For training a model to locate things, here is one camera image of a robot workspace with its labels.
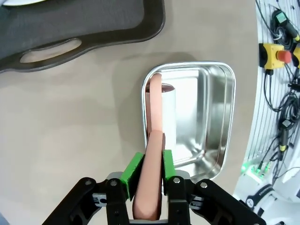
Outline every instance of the stainless steel container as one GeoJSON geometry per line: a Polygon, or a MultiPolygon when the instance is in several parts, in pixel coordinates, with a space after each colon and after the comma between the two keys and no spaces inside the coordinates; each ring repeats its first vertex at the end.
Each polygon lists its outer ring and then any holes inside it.
{"type": "Polygon", "coordinates": [[[176,169],[188,172],[194,182],[215,178],[228,151],[235,98],[233,70],[220,62],[168,63],[152,69],[142,86],[145,146],[145,89],[155,73],[176,89],[176,148],[172,149],[176,169]]]}

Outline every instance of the red button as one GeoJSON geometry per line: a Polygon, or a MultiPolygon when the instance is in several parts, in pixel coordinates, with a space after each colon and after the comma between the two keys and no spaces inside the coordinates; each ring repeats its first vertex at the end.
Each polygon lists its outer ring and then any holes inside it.
{"type": "Polygon", "coordinates": [[[289,63],[292,61],[292,54],[289,51],[278,51],[276,58],[284,63],[289,63]]]}

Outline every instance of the metal bolt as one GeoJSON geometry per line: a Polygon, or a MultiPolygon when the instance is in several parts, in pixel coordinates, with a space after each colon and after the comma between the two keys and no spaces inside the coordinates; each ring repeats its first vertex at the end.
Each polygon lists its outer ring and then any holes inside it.
{"type": "Polygon", "coordinates": [[[175,184],[180,183],[180,179],[179,179],[178,177],[175,177],[175,178],[173,179],[173,181],[174,181],[175,184]]]}
{"type": "Polygon", "coordinates": [[[85,184],[85,185],[90,185],[91,183],[92,183],[92,181],[87,180],[84,184],[85,184]]]}
{"type": "Polygon", "coordinates": [[[207,183],[202,182],[202,183],[200,184],[200,187],[202,187],[202,188],[207,188],[207,183]]]}
{"type": "Polygon", "coordinates": [[[115,180],[112,180],[111,181],[111,186],[116,186],[117,185],[117,182],[115,180]]]}

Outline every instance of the black tray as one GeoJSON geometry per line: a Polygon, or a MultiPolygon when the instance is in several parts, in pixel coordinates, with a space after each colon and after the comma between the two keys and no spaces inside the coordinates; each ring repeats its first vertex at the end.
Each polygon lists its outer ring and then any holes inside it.
{"type": "Polygon", "coordinates": [[[164,0],[46,0],[0,9],[6,11],[0,22],[0,73],[43,70],[95,48],[146,41],[165,23],[164,0]],[[20,62],[30,51],[74,39],[82,43],[69,52],[37,62],[20,62]]]}

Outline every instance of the beige table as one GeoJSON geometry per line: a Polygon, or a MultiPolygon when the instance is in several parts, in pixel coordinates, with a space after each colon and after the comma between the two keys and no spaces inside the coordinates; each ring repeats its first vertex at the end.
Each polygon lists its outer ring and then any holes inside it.
{"type": "MultiPolygon", "coordinates": [[[[80,178],[102,181],[144,151],[141,84],[167,62],[218,60],[233,68],[232,135],[215,179],[233,192],[255,103],[255,3],[165,1],[165,27],[150,41],[96,49],[41,72],[0,75],[0,212],[11,224],[41,224],[80,178]]],[[[90,224],[105,220],[103,210],[90,224]]]]}

